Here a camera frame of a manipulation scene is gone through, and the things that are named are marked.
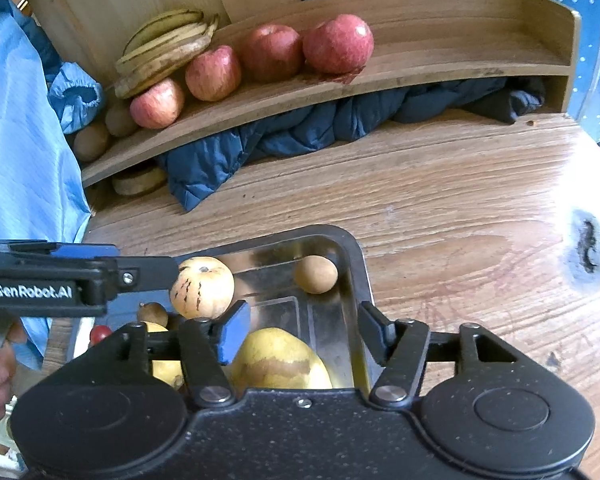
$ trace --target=blue gripper pad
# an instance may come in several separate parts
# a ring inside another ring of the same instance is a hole
[[[251,327],[251,307],[246,301],[234,304],[232,312],[227,312],[227,320],[219,323],[216,348],[218,349],[218,362],[221,365],[230,364],[238,353],[244,338],[247,337]]]

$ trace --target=large yellow fruit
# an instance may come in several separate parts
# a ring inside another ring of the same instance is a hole
[[[331,380],[324,363],[304,342],[280,328],[250,333],[231,364],[235,389],[325,390]]]
[[[231,305],[234,276],[229,267],[210,256],[185,260],[178,268],[178,279],[171,287],[171,304],[187,319],[215,319]]]
[[[148,332],[167,332],[167,329],[157,323],[144,322]],[[154,377],[164,381],[169,386],[178,389],[184,384],[184,374],[180,361],[153,361]]]

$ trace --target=black device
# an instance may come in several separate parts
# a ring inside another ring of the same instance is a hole
[[[577,466],[593,434],[591,407],[481,326],[432,332],[363,302],[358,329],[384,367],[368,395],[248,389],[237,399],[218,363],[218,334],[241,312],[244,302],[177,332],[125,325],[29,390],[11,416],[24,478],[584,478]],[[152,360],[168,359],[182,362],[179,392],[150,374]],[[427,362],[440,361],[454,362],[455,376],[421,397]]]

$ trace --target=human hand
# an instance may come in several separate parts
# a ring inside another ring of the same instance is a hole
[[[5,404],[11,400],[11,379],[16,372],[16,355],[10,342],[26,341],[27,333],[18,321],[13,324],[0,348],[0,419],[4,417]]]

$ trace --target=red apple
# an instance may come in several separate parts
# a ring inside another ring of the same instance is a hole
[[[224,99],[240,85],[242,69],[234,50],[221,45],[207,50],[187,66],[185,80],[191,93],[201,101]]]
[[[168,77],[156,83],[129,105],[131,117],[143,128],[166,128],[184,108],[184,90]]]
[[[242,43],[240,59],[256,81],[269,83],[295,76],[302,70],[302,39],[291,27],[267,23]]]
[[[374,35],[361,18],[340,14],[309,30],[302,38],[302,51],[318,72],[345,74],[366,65],[374,51]]]

